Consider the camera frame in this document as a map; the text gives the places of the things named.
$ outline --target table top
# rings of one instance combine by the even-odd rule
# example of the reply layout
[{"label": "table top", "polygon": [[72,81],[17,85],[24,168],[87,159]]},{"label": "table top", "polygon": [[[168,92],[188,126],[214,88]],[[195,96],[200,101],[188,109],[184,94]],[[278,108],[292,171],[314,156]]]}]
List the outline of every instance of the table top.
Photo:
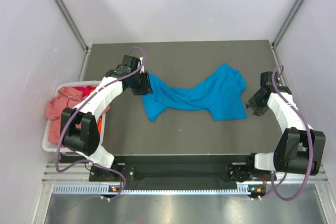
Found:
[{"label": "table top", "polygon": [[[260,88],[260,73],[276,66],[267,40],[93,44],[84,80],[101,80],[133,46],[145,50],[145,69],[173,87],[192,88],[226,62],[246,81],[243,103]],[[142,56],[140,51],[132,55]],[[126,90],[107,112],[103,146],[129,155],[273,152],[281,137],[274,114],[246,112],[243,120],[214,121],[209,111],[166,109],[150,122],[141,97]]]}]

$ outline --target black wire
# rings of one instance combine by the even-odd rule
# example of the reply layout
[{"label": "black wire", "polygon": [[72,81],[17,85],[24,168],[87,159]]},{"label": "black wire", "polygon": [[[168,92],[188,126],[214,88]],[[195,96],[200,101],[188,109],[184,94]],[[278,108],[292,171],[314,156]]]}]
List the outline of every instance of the black wire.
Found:
[{"label": "black wire", "polygon": [[86,167],[86,163],[84,163],[84,166],[85,166],[86,170],[88,170],[89,172],[91,172],[91,170]]}]

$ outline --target blue towel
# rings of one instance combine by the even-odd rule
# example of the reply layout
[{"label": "blue towel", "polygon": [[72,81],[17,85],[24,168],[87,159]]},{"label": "blue towel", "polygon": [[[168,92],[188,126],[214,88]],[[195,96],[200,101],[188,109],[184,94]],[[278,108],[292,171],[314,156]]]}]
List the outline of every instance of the blue towel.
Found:
[{"label": "blue towel", "polygon": [[236,69],[226,63],[192,89],[172,88],[157,76],[149,75],[153,94],[142,96],[150,121],[171,107],[179,110],[209,110],[215,121],[246,118],[240,94],[246,83]]}]

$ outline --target shiny metallic surface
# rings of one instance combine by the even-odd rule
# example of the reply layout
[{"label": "shiny metallic surface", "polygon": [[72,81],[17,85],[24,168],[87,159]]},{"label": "shiny metallic surface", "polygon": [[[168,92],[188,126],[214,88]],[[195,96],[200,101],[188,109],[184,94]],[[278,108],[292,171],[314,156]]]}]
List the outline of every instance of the shiny metallic surface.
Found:
[{"label": "shiny metallic surface", "polygon": [[[283,185],[291,196],[298,185]],[[308,185],[298,199],[285,202],[270,195],[262,201],[247,196],[223,195],[129,195],[108,203],[89,199],[62,218],[58,215],[84,199],[82,195],[53,195],[45,224],[57,223],[327,223],[315,185]]]}]

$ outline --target pile of clothes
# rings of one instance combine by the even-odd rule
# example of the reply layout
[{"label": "pile of clothes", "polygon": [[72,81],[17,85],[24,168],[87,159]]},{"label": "pile of clothes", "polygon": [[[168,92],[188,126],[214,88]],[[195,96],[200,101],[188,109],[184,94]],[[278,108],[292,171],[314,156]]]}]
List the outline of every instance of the pile of clothes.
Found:
[{"label": "pile of clothes", "polygon": [[[96,87],[62,87],[58,90],[58,95],[54,97],[47,106],[46,116],[52,120],[49,130],[49,142],[51,144],[58,144],[61,131],[61,114],[66,108],[73,108],[81,103],[85,98],[95,90]],[[108,106],[102,113],[106,113],[110,109]],[[102,116],[97,121],[98,131],[101,131]]]}]

